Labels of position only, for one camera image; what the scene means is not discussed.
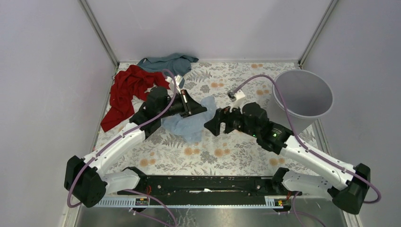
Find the light blue plastic trash bag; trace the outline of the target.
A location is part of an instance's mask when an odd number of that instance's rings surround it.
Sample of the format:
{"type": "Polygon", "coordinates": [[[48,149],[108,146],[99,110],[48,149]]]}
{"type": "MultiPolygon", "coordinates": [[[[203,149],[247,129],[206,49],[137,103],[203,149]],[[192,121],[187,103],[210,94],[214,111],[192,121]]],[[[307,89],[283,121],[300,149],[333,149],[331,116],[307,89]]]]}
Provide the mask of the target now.
{"type": "Polygon", "coordinates": [[[207,108],[205,112],[187,118],[179,114],[166,117],[161,120],[162,127],[173,135],[182,136],[187,143],[201,142],[204,124],[214,117],[217,106],[214,96],[203,98],[200,104],[207,108]]]}

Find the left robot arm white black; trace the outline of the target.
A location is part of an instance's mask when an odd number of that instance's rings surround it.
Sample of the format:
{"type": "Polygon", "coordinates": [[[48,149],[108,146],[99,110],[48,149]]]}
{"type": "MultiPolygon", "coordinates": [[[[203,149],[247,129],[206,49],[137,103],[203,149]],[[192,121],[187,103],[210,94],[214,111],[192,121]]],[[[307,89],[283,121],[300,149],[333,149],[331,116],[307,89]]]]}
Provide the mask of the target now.
{"type": "Polygon", "coordinates": [[[144,142],[161,126],[163,118],[180,115],[183,118],[207,111],[190,97],[187,90],[169,96],[164,87],[154,87],[139,110],[123,129],[99,149],[82,158],[73,156],[67,161],[64,188],[68,190],[67,205],[73,208],[71,197],[90,208],[110,193],[130,189],[142,194],[147,182],[129,168],[114,174],[107,171],[128,150],[144,142]]]}

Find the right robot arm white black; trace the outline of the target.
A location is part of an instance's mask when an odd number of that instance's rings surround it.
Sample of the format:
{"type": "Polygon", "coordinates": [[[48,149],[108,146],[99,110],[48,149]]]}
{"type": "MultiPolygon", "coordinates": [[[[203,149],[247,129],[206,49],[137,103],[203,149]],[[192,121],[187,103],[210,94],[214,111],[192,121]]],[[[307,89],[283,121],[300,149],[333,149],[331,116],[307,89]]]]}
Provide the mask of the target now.
{"type": "Polygon", "coordinates": [[[222,123],[226,134],[237,130],[253,136],[264,150],[290,158],[316,173],[313,176],[280,169],[271,182],[274,193],[283,195],[291,191],[317,195],[331,200],[347,213],[360,213],[370,189],[371,170],[368,166],[362,163],[354,166],[318,149],[308,148],[307,143],[292,130],[270,121],[266,111],[257,103],[248,103],[243,108],[219,108],[204,127],[218,136],[222,123]]]}

